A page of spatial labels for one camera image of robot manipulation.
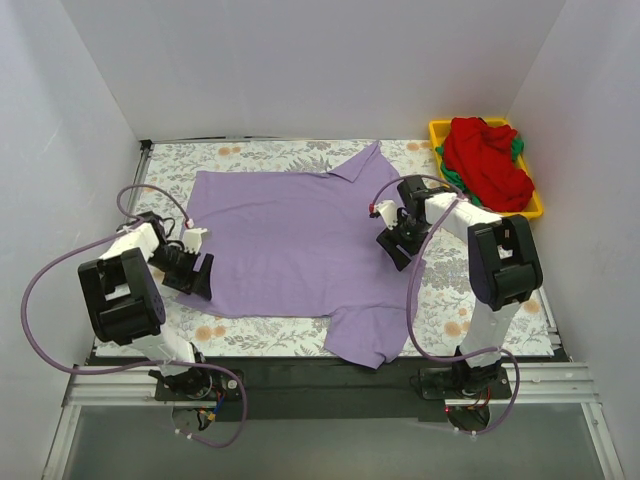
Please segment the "purple t shirt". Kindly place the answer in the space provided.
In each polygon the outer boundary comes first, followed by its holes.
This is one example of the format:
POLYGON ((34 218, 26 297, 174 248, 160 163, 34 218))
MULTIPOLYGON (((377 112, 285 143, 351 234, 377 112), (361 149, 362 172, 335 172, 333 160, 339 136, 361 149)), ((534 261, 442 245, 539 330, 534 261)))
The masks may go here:
POLYGON ((397 171, 373 143, 326 173, 197 174, 188 214, 210 236, 212 299, 181 304, 227 318, 326 317, 326 349, 370 368, 408 338, 418 286, 377 243, 374 194, 397 171))

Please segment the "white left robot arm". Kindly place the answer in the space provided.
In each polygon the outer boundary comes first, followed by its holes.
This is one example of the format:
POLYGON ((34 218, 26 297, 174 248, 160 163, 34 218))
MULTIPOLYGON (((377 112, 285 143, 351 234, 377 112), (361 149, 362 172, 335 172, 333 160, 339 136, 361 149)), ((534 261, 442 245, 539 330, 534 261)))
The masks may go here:
POLYGON ((170 240, 164 222, 149 211, 119 227, 119 237, 105 253, 79 266, 79 281, 99 340, 144 354, 157 363, 153 378, 174 393, 200 400, 214 388, 212 374, 200 367, 204 356, 195 345, 167 325, 151 270, 164 274, 163 286, 211 300, 214 256, 200 253, 209 231, 188 220, 182 238, 170 240))

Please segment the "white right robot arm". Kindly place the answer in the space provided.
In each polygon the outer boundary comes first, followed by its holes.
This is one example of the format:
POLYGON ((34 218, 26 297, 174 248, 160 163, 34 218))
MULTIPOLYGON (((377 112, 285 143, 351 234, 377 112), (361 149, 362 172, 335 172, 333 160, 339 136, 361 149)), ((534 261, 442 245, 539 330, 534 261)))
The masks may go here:
POLYGON ((543 273, 528 220, 501 216, 473 205, 462 190, 444 180, 426 186, 426 175, 392 180, 399 201, 373 198, 369 215, 384 222, 377 242, 397 270, 418 279, 419 262, 428 243, 443 228, 467 246, 469 284, 475 306, 469 329, 451 357, 429 355, 431 366, 417 382, 426 399, 480 397, 492 390, 513 395, 502 360, 508 329, 521 304, 543 282, 543 273))

